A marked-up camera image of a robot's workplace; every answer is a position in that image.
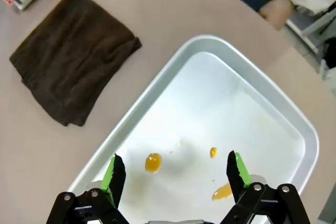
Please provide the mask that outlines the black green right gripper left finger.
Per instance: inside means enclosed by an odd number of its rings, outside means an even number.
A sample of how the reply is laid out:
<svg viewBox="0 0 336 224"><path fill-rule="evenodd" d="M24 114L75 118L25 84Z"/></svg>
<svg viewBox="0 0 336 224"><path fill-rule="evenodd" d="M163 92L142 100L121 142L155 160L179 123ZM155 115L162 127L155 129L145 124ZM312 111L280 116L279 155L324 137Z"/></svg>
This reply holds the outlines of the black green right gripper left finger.
<svg viewBox="0 0 336 224"><path fill-rule="evenodd" d="M46 224L127 224L118 210L126 178L125 165L115 155L99 187L74 193L61 192L54 202Z"/></svg>

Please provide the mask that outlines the elongated orange sauce blob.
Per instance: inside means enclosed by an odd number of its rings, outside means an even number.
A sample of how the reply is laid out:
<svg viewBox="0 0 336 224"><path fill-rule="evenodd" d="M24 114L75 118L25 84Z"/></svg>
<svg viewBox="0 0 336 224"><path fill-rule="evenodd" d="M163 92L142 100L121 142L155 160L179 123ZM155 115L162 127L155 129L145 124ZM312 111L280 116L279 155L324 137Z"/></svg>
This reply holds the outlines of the elongated orange sauce blob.
<svg viewBox="0 0 336 224"><path fill-rule="evenodd" d="M224 186L218 188L212 195L212 200L223 200L225 198L228 198L232 195L232 189L230 187L230 184L227 183Z"/></svg>

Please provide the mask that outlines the dark brown cloth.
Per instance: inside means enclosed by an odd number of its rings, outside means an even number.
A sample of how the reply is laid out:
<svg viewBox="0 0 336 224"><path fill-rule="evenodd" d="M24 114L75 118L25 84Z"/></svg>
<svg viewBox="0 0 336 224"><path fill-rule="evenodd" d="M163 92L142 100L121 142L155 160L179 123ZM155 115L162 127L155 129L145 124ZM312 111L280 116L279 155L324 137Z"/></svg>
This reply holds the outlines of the dark brown cloth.
<svg viewBox="0 0 336 224"><path fill-rule="evenodd" d="M61 0L10 62L55 121L83 126L107 83L141 46L93 0Z"/></svg>

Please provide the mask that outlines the large round orange sauce blob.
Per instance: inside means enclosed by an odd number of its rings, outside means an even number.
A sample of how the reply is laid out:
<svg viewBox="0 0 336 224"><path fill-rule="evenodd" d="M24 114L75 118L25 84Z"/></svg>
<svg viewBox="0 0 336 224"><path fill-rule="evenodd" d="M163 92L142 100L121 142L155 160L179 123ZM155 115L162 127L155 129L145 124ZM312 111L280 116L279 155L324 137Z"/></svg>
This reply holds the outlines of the large round orange sauce blob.
<svg viewBox="0 0 336 224"><path fill-rule="evenodd" d="M162 157L158 153L151 153L145 161L145 170L149 173L156 173L162 165Z"/></svg>

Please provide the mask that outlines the silver metal tray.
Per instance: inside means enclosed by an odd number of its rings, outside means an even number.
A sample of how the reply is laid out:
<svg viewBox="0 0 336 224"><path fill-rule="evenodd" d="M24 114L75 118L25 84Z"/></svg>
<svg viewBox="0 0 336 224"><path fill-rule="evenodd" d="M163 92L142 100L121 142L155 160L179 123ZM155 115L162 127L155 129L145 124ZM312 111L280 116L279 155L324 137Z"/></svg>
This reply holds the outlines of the silver metal tray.
<svg viewBox="0 0 336 224"><path fill-rule="evenodd" d="M302 192L319 139L297 106L236 48L215 36L196 36L154 78L69 190L80 195L96 185L119 155L126 170L119 209L130 223L219 223L234 205L233 197L212 200L228 182L230 151L270 187L290 183ZM145 170L151 153L162 157L156 173Z"/></svg>

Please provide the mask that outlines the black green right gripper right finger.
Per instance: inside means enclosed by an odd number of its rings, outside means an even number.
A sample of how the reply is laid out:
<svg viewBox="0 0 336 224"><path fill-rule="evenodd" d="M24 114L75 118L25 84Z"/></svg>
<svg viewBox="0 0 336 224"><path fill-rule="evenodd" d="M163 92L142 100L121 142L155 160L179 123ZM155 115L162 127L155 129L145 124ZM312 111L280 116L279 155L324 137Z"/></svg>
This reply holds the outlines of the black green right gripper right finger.
<svg viewBox="0 0 336 224"><path fill-rule="evenodd" d="M296 187L281 184L276 189L252 182L239 153L228 154L226 175L235 205L220 224L250 224L255 216L266 216L270 224L310 224Z"/></svg>

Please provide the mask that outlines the person's left hand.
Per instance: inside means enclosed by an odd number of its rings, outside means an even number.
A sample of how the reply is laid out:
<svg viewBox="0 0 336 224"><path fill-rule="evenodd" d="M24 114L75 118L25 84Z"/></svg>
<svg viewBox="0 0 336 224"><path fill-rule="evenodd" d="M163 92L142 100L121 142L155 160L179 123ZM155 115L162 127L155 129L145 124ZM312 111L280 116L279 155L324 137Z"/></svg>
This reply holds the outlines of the person's left hand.
<svg viewBox="0 0 336 224"><path fill-rule="evenodd" d="M274 29L281 30L294 11L295 7L290 0L271 0L259 10L259 14Z"/></svg>

